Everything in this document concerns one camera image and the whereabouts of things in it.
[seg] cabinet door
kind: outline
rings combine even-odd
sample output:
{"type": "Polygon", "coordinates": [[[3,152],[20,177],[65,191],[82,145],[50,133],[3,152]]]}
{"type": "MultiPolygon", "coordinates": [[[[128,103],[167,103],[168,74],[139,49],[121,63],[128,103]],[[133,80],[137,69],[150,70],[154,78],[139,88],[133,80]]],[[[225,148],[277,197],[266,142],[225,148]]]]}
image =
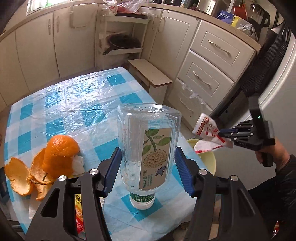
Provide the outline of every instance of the cabinet door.
{"type": "Polygon", "coordinates": [[[195,17],[164,10],[149,62],[175,80],[197,28],[195,17]]]}
{"type": "Polygon", "coordinates": [[[153,7],[141,7],[139,9],[140,12],[146,12],[149,14],[149,23],[147,26],[146,30],[146,35],[144,39],[144,44],[143,44],[143,50],[142,50],[142,55],[141,58],[146,59],[147,61],[149,60],[153,42],[157,33],[157,29],[160,23],[161,19],[161,14],[163,12],[162,9],[156,9],[153,7]]]}
{"type": "Polygon", "coordinates": [[[7,105],[29,93],[17,56],[15,32],[0,42],[0,93],[7,105]]]}
{"type": "Polygon", "coordinates": [[[94,68],[97,4],[54,12],[54,44],[61,78],[94,68]]]}
{"type": "Polygon", "coordinates": [[[58,80],[54,51],[53,12],[25,23],[16,30],[17,53],[29,90],[58,80]]]}

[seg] person's arm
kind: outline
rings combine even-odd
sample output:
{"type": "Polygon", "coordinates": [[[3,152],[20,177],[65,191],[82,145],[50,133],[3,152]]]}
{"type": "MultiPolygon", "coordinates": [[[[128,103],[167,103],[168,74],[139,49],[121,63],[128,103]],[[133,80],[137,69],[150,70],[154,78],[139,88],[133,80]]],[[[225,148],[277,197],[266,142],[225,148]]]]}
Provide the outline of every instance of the person's arm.
{"type": "Polygon", "coordinates": [[[275,221],[279,222],[279,232],[273,240],[296,240],[296,157],[289,155],[278,139],[275,146],[256,152],[260,163],[263,161],[261,152],[272,154],[276,176],[249,192],[269,230],[275,221]]]}

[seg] peeled orange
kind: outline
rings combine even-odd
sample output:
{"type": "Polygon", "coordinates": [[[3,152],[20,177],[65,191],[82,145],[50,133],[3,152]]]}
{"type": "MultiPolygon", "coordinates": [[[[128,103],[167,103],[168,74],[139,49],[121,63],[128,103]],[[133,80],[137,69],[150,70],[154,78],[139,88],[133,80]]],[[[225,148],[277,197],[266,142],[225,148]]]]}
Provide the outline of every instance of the peeled orange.
{"type": "Polygon", "coordinates": [[[72,157],[77,155],[78,143],[69,136],[56,135],[47,143],[42,169],[53,178],[61,175],[69,177],[73,173],[72,157]]]}

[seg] kettle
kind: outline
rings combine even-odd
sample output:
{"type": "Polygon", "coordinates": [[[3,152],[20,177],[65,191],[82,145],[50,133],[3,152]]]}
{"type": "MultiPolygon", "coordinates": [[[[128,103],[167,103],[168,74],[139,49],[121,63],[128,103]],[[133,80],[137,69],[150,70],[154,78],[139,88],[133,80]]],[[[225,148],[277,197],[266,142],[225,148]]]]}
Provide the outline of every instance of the kettle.
{"type": "Polygon", "coordinates": [[[270,25],[270,15],[259,4],[252,3],[250,5],[249,16],[248,22],[254,26],[257,37],[259,38],[261,29],[267,28],[270,25]]]}

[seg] plastic table cover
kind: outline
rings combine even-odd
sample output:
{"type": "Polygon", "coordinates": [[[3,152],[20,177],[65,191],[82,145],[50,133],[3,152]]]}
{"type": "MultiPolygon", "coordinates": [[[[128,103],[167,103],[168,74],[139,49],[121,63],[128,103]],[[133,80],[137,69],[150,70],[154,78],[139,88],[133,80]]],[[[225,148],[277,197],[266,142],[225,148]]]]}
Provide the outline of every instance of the plastic table cover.
{"type": "MultiPolygon", "coordinates": [[[[84,169],[98,167],[118,146],[117,106],[120,103],[155,103],[124,68],[110,69],[63,81],[15,103],[10,111],[4,158],[21,159],[28,167],[33,157],[57,134],[72,136],[79,144],[84,169]]],[[[182,134],[181,146],[187,158],[205,168],[182,134]]],[[[9,195],[18,221],[26,233],[30,196],[15,193],[7,179],[9,195]]],[[[157,240],[191,214],[195,198],[184,191],[174,164],[169,183],[156,193],[153,206],[137,210],[118,172],[103,212],[112,240],[157,240]]]]}

